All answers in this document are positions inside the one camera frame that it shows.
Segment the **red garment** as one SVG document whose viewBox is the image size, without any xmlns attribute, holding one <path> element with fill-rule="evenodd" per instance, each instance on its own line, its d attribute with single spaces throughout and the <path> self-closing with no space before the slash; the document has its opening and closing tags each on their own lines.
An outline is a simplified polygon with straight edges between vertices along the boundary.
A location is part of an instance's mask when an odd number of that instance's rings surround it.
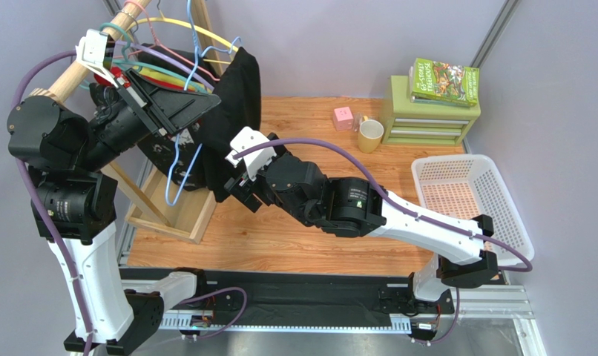
<svg viewBox="0 0 598 356">
<path fill-rule="evenodd" d="M 100 85 L 105 85 L 105 86 L 110 86 L 113 87 L 115 85 L 115 82 L 118 85 L 124 85 L 126 86 L 128 83 L 128 78 L 125 76 L 125 74 L 117 67 L 115 67 L 112 71 L 111 71 L 111 80 L 106 79 L 105 77 L 94 73 L 93 74 L 93 78 L 95 80 L 95 82 L 97 82 Z"/>
</svg>

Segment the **black white-patterned trousers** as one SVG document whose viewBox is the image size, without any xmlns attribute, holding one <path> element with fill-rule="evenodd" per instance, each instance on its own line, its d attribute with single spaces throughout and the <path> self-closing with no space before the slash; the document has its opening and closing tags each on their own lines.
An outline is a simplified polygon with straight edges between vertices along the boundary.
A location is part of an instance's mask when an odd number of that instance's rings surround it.
<svg viewBox="0 0 598 356">
<path fill-rule="evenodd" d="M 184 189 L 207 188 L 217 202 L 229 197 L 224 185 L 237 173 L 225 160 L 230 141 L 249 126 L 258 131 L 261 125 L 260 66 L 244 47 L 234 54 L 231 64 L 214 86 L 213 94 L 221 103 L 180 134 L 179 159 L 171 181 L 179 185 L 186 177 Z"/>
</svg>

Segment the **yellow mug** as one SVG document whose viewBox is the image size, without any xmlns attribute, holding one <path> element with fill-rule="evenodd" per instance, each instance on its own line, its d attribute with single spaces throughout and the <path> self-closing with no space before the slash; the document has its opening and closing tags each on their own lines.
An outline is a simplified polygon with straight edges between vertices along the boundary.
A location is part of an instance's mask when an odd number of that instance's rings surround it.
<svg viewBox="0 0 598 356">
<path fill-rule="evenodd" d="M 358 148 L 365 154 L 375 151 L 381 144 L 384 135 L 383 125 L 374 119 L 367 119 L 358 127 Z"/>
</svg>

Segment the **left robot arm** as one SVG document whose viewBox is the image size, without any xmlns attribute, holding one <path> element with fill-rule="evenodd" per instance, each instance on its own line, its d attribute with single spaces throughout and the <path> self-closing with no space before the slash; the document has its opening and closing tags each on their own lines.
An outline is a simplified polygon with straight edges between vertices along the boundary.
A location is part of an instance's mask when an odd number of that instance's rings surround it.
<svg viewBox="0 0 598 356">
<path fill-rule="evenodd" d="M 117 182 L 103 168 L 149 136 L 173 136 L 220 103 L 214 94 L 176 90 L 123 71 L 93 83 L 92 120 L 54 99 L 34 96 L 10 113 L 8 150 L 28 167 L 39 234 L 68 280 L 76 328 L 72 352 L 106 347 L 130 355 L 159 328 L 164 313 L 206 287 L 205 272 L 177 268 L 149 286 L 125 289 L 115 255 Z"/>
</svg>

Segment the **green comic book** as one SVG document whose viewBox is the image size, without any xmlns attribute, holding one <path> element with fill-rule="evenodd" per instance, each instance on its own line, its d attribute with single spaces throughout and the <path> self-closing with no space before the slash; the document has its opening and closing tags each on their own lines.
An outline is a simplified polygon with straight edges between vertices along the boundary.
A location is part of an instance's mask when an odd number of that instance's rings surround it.
<svg viewBox="0 0 598 356">
<path fill-rule="evenodd" d="M 410 94 L 416 99 L 465 107 L 479 104 L 480 70 L 416 58 L 410 70 Z"/>
</svg>

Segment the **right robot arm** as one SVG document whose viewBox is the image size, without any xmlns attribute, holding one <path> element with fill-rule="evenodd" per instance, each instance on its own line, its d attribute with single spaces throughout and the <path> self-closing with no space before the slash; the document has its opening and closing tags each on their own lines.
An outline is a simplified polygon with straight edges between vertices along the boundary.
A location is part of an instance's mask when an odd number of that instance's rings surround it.
<svg viewBox="0 0 598 356">
<path fill-rule="evenodd" d="M 499 271 L 497 256 L 470 237 L 490 230 L 489 217 L 460 220 L 417 205 L 409 216 L 395 207 L 406 201 L 393 192 L 357 177 L 329 178 L 315 163 L 291 153 L 274 154 L 267 162 L 232 155 L 226 160 L 239 173 L 226 183 L 226 190 L 253 212 L 261 205 L 275 205 L 302 225 L 336 237 L 389 238 L 432 251 L 426 266 L 409 275 L 410 294 L 417 300 L 440 300 L 449 287 L 478 288 Z M 432 218 L 465 228 L 467 234 L 434 225 Z"/>
</svg>

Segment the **green drawer box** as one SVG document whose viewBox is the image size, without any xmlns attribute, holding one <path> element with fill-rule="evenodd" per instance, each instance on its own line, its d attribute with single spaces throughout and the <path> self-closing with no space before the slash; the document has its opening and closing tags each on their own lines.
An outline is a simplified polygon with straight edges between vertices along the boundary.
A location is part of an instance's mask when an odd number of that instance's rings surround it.
<svg viewBox="0 0 598 356">
<path fill-rule="evenodd" d="M 385 145 L 462 144 L 480 117 L 481 109 L 412 102 L 408 76 L 391 76 L 384 94 L 379 122 Z"/>
</svg>

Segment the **black garment on rack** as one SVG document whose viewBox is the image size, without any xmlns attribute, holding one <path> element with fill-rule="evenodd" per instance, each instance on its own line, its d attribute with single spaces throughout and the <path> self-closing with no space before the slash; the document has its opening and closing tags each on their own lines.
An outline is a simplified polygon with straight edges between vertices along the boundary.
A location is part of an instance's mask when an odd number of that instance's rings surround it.
<svg viewBox="0 0 598 356">
<path fill-rule="evenodd" d="M 173 53 L 165 50 L 162 47 L 153 47 L 153 50 L 155 50 L 156 52 L 162 53 L 165 56 L 172 58 L 175 61 L 177 61 L 189 68 L 192 68 L 193 64 L 195 63 L 194 54 L 192 52 L 171 49 L 173 52 L 175 52 L 177 54 L 177 55 L 174 55 Z M 176 65 L 168 63 L 166 60 L 160 59 L 159 57 L 152 55 L 150 53 L 144 52 L 144 51 L 141 51 L 140 53 L 138 53 L 137 58 L 141 62 L 145 62 L 145 63 L 149 63 L 150 65 L 155 65 L 157 67 L 165 68 L 166 70 L 175 72 L 181 76 L 184 76 L 185 78 L 187 78 L 189 75 L 188 70 L 181 70 Z M 214 85 L 216 83 L 214 78 L 216 78 L 216 79 L 221 78 L 221 74 L 215 70 L 213 64 L 209 63 L 209 62 L 205 62 L 202 59 L 200 59 L 198 62 L 197 74 L 200 75 L 204 80 L 206 80 L 207 82 L 209 82 L 212 85 Z"/>
</svg>

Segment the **white plastic basket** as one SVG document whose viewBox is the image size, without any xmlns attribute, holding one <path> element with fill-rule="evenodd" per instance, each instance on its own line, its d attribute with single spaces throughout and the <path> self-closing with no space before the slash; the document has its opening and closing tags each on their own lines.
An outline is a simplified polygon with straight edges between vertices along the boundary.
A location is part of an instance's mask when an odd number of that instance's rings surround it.
<svg viewBox="0 0 598 356">
<path fill-rule="evenodd" d="M 528 260 L 534 248 L 516 204 L 494 161 L 481 154 L 429 156 L 411 170 L 420 206 L 459 219 L 493 219 L 493 238 Z"/>
</svg>

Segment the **wooden clothes rack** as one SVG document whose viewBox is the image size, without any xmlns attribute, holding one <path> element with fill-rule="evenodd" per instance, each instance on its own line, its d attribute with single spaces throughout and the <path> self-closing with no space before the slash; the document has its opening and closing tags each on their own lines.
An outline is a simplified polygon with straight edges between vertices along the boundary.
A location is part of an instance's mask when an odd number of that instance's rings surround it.
<svg viewBox="0 0 598 356">
<path fill-rule="evenodd" d="M 152 1 L 138 2 L 148 10 Z M 187 5 L 186 15 L 192 16 L 194 25 L 212 32 L 206 1 L 192 1 L 191 5 Z M 138 7 L 127 4 L 111 23 L 123 28 L 144 18 Z M 202 40 L 202 44 L 220 45 L 211 38 Z M 29 96 L 47 96 L 63 104 L 88 74 L 88 69 L 73 62 L 48 89 L 36 88 Z M 119 190 L 131 201 L 132 206 L 126 216 L 130 225 L 178 240 L 200 243 L 217 205 L 212 192 L 207 189 L 184 192 L 176 205 L 169 206 L 160 202 L 159 183 L 167 183 L 168 180 L 157 168 L 152 168 L 141 188 L 115 162 L 106 165 L 102 172 L 117 180 Z"/>
</svg>

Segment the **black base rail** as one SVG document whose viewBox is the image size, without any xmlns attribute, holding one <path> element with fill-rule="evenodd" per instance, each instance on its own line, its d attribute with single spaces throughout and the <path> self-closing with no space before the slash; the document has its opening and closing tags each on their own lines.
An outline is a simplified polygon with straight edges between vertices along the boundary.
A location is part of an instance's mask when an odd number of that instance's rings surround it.
<svg viewBox="0 0 598 356">
<path fill-rule="evenodd" d="M 205 272 L 204 300 L 171 307 L 164 328 L 192 334 L 218 330 L 399 332 L 433 339 L 439 317 L 455 313 L 445 291 L 437 302 L 415 301 L 406 277 L 335 274 Z"/>
</svg>

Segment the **pink cube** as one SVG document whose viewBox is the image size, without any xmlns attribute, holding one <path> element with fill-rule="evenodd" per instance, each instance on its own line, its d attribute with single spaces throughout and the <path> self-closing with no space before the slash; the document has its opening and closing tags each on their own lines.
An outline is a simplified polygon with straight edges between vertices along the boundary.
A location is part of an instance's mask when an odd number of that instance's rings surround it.
<svg viewBox="0 0 598 356">
<path fill-rule="evenodd" d="M 335 108 L 333 110 L 332 122 L 336 131 L 351 130 L 354 122 L 354 115 L 351 108 Z"/>
</svg>

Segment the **yellow garment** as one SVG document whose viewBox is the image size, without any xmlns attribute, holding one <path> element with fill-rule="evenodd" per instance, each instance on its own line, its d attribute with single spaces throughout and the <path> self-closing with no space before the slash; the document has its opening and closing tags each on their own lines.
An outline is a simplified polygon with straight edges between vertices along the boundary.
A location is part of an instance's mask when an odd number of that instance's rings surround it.
<svg viewBox="0 0 598 356">
<path fill-rule="evenodd" d="M 178 79 L 174 76 L 169 76 L 168 74 L 164 74 L 150 68 L 142 67 L 139 73 L 146 79 L 167 88 L 183 89 L 185 85 L 184 79 Z M 190 81 L 188 84 L 188 91 L 197 93 L 211 93 L 210 89 L 195 81 Z"/>
</svg>

